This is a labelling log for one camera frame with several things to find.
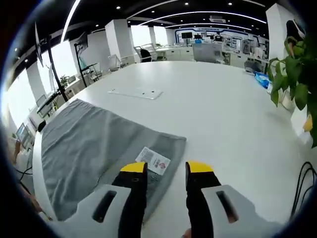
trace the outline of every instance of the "white round table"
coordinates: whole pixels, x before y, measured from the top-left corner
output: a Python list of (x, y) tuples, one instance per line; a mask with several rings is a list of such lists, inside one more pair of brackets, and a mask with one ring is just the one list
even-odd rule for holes
[[(163, 93), (156, 100), (107, 93), (118, 87)], [(281, 223), (288, 219), (303, 163), (290, 113), (282, 106), (276, 108), (266, 90), (243, 69), (188, 61), (133, 64), (82, 90), (55, 115), (77, 98), (153, 130), (187, 138), (184, 157), (144, 225), (143, 237), (181, 237), (190, 227), (185, 190), (188, 160), (212, 165), (219, 181), (251, 200), (265, 219)], [(41, 141), (37, 133), (35, 193), (54, 217), (43, 180)]]

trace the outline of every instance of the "gray towel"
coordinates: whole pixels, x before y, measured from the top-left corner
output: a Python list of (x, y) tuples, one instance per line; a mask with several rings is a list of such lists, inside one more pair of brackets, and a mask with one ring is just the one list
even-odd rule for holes
[(42, 164), (47, 192), (60, 221), (146, 146), (171, 161), (163, 176), (148, 171), (144, 222), (166, 192), (185, 149), (186, 138), (161, 133), (110, 111), (75, 100), (43, 130)]

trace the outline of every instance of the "green plant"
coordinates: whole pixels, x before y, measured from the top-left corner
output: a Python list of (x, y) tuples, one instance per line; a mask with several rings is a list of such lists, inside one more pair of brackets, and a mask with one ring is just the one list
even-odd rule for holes
[[(296, 45), (293, 48), (294, 57), (290, 55), (288, 49), (288, 39), (284, 42), (288, 56), (279, 60), (278, 58), (269, 61), (267, 73), (273, 84), (271, 100), (277, 106), (278, 90), (285, 91), (290, 88), (291, 99), (295, 98), (296, 106), (302, 110), (306, 105), (308, 113), (313, 120), (313, 128), (310, 130), (313, 138), (313, 147), (317, 146), (317, 48), (313, 39), (309, 36), (303, 41), (296, 41), (290, 37)], [(276, 75), (273, 76), (271, 65), (276, 62)]]
[(63, 86), (66, 86), (67, 85), (67, 80), (68, 80), (68, 76), (65, 76), (65, 75), (63, 75), (61, 78), (60, 78), (60, 83), (61, 83), (61, 85), (63, 85)]

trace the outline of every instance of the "window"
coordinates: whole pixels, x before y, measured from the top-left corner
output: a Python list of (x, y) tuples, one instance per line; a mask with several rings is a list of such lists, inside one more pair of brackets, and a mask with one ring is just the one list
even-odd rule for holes
[(148, 26), (131, 26), (131, 32), (134, 46), (151, 43), (150, 30)]
[(6, 97), (12, 119), (19, 128), (36, 105), (26, 69), (9, 87)]
[(154, 26), (156, 42), (162, 46), (167, 45), (167, 33), (165, 27)]
[[(52, 47), (52, 57), (54, 60), (54, 65), (56, 69), (57, 76), (61, 78), (63, 75), (73, 76), (77, 74), (77, 69), (75, 66), (75, 61), (71, 52), (69, 41), (64, 41), (61, 44), (58, 44)], [(51, 65), (49, 52), (46, 51), (42, 54), (43, 66), (41, 65), (39, 59), (37, 61), (41, 81), (43, 83), (45, 92), (48, 94), (53, 89), (51, 88), (50, 78), (49, 78), (49, 68)], [(55, 88), (57, 88), (57, 83), (53, 77), (53, 82)]]

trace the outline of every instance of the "fabric label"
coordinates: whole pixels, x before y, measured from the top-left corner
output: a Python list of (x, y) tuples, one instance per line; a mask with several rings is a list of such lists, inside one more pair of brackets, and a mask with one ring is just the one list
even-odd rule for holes
[(169, 165), (170, 159), (153, 150), (150, 150), (148, 147), (144, 147), (135, 161), (146, 162), (148, 163), (149, 170), (159, 175), (163, 175), (167, 166)]

